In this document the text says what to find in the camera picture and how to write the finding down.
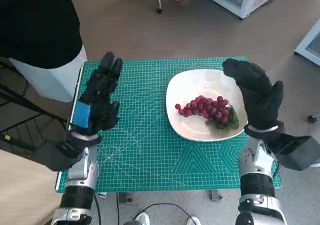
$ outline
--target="white sneaker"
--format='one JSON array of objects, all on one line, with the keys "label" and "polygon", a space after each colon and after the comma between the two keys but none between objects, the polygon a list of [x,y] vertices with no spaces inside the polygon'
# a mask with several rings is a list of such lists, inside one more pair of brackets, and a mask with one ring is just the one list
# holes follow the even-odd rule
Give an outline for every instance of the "white sneaker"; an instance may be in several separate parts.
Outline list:
[{"label": "white sneaker", "polygon": [[189,218],[189,220],[186,222],[186,225],[201,225],[199,218],[197,218],[196,216],[191,216],[191,217],[195,221],[195,223],[194,221],[192,221],[191,218]]},{"label": "white sneaker", "polygon": [[149,215],[146,213],[146,212],[142,212],[140,213],[135,221],[138,221],[140,223],[142,223],[142,225],[150,225],[150,218],[149,218]]}]

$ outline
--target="green cutting mat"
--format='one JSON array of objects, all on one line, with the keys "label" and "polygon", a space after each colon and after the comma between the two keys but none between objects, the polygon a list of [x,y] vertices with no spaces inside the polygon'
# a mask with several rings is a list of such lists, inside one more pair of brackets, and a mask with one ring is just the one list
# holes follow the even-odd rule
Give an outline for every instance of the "green cutting mat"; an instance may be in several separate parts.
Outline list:
[{"label": "green cutting mat", "polygon": [[[234,57],[246,60],[246,57]],[[222,69],[227,57],[126,60],[112,100],[120,101],[117,126],[101,132],[97,192],[239,188],[237,157],[247,143],[242,133],[219,142],[186,140],[171,128],[166,91],[176,74]],[[79,96],[99,62],[84,65]],[[58,184],[62,192],[67,172]],[[275,180],[281,186],[280,178]]]}]

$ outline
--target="gray floor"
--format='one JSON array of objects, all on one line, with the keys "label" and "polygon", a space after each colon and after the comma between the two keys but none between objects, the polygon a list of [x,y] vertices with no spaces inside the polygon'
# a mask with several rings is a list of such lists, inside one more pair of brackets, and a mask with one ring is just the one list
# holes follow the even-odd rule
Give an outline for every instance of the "gray floor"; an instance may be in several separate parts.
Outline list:
[{"label": "gray floor", "polygon": [[[275,0],[243,21],[210,0],[162,0],[162,15],[155,13],[157,0],[73,2],[89,60],[99,60],[106,51],[124,59],[245,55],[264,68],[273,81],[284,82],[279,119],[285,121],[287,132],[302,135],[312,128],[306,117],[320,110],[320,67],[293,52],[320,18],[320,0]],[[70,111],[70,106],[52,106],[32,90],[27,96],[55,113],[65,115]],[[320,224],[320,169],[281,169],[280,173],[283,187],[276,194],[288,224]],[[204,190],[135,193],[135,205],[120,205],[120,224],[147,205],[169,202],[198,216],[203,225],[232,225],[238,214],[240,191],[221,192],[221,203],[212,203]],[[115,194],[99,201],[103,224],[115,225]],[[153,225],[184,225],[187,221],[181,211],[168,206],[148,212]]]}]

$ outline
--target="robotic arm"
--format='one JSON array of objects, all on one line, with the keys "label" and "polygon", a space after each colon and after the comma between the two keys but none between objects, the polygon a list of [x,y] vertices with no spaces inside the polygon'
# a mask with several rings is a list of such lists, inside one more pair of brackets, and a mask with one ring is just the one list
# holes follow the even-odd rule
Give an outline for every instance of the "robotic arm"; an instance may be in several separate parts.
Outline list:
[{"label": "robotic arm", "polygon": [[227,59],[225,75],[239,86],[248,116],[245,132],[248,144],[238,156],[241,198],[236,225],[287,225],[280,201],[276,198],[272,164],[302,171],[320,158],[320,135],[295,137],[285,134],[277,120],[283,100],[283,84],[273,86],[259,66],[247,61]]},{"label": "robotic arm", "polygon": [[66,187],[60,206],[54,211],[52,225],[91,223],[91,205],[99,175],[97,145],[102,140],[98,132],[112,129],[119,121],[120,104],[110,103],[110,94],[116,89],[122,65],[120,58],[114,61],[114,55],[106,53],[76,102],[65,141],[46,141],[34,152],[33,161],[53,171],[68,169]]}]

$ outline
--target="black glove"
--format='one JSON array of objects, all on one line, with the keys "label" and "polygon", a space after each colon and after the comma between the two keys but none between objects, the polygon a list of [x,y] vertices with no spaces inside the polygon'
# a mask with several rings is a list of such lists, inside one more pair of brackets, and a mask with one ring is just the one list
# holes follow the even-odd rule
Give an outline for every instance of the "black glove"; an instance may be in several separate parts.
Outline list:
[{"label": "black glove", "polygon": [[266,72],[254,63],[227,59],[223,64],[226,76],[239,86],[248,125],[265,130],[278,125],[278,109],[284,98],[284,85],[277,81],[273,86]]},{"label": "black glove", "polygon": [[99,131],[111,129],[119,121],[117,115],[120,104],[118,101],[110,103],[110,93],[117,87],[123,61],[121,58],[114,61],[114,58],[112,52],[104,55],[99,68],[93,71],[87,82],[86,91],[79,99],[81,105],[89,109],[87,124],[76,124],[75,127],[75,130],[82,135],[91,136]]}]

